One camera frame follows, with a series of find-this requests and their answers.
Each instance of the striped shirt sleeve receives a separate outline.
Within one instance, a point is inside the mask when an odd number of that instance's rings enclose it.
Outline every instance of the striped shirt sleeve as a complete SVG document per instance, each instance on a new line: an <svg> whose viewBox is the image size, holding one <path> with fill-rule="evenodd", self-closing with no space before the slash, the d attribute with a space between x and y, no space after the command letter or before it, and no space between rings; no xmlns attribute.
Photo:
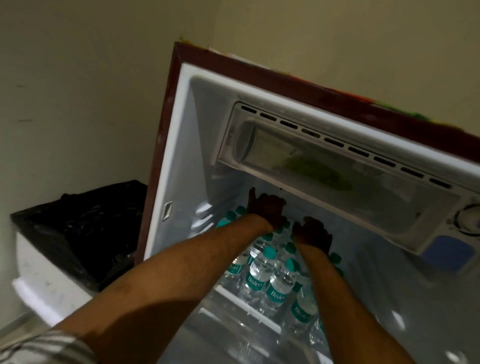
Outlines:
<svg viewBox="0 0 480 364"><path fill-rule="evenodd" d="M61 331L49 331L0 351L0 364L97 364L90 348Z"/></svg>

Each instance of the black plastic liner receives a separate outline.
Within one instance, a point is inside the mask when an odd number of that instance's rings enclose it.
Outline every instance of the black plastic liner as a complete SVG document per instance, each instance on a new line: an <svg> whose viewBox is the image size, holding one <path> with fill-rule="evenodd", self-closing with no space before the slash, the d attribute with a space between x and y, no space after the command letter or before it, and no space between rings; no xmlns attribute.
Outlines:
<svg viewBox="0 0 480 364"><path fill-rule="evenodd" d="M92 291L133 267L147 186L129 181L10 215L51 263Z"/></svg>

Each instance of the person's right hand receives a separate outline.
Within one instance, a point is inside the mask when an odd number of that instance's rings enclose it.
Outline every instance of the person's right hand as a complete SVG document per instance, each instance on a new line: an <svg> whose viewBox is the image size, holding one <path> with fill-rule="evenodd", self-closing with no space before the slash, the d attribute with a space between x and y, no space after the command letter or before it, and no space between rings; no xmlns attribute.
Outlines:
<svg viewBox="0 0 480 364"><path fill-rule="evenodd" d="M263 217L273 230L280 229L287 221L287 218L282 216L282 209L286 204L287 202L283 198L273 194L261 194L256 198L255 187L248 192L247 212Z"/></svg>
<svg viewBox="0 0 480 364"><path fill-rule="evenodd" d="M299 245L311 245L322 250L328 255L332 245L332 234L329 234L321 221L309 216L304 217L305 224L300 225L298 221L293 224L293 242Z"/></svg>

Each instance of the human arm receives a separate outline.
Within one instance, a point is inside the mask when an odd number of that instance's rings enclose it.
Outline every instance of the human arm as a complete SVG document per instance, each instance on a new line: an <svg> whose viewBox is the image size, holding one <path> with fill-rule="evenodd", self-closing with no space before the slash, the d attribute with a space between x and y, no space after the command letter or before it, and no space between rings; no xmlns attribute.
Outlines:
<svg viewBox="0 0 480 364"><path fill-rule="evenodd" d="M251 191L248 214L151 257L55 329L83 339L102 364L155 363L226 267L284 221L284 204Z"/></svg>
<svg viewBox="0 0 480 364"><path fill-rule="evenodd" d="M331 235L305 218L293 227L293 240L307 265L330 352L336 364L412 364L409 354L353 295L328 259Z"/></svg>

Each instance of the beige wall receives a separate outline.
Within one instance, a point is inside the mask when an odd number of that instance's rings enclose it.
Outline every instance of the beige wall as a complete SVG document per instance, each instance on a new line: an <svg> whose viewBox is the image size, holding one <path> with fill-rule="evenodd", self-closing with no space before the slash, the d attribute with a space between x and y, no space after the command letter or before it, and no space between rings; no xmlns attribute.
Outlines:
<svg viewBox="0 0 480 364"><path fill-rule="evenodd" d="M0 328L25 309L8 215L150 170L173 42L207 46L219 0L3 1Z"/></svg>
<svg viewBox="0 0 480 364"><path fill-rule="evenodd" d="M480 135L477 0L223 0L212 46Z"/></svg>

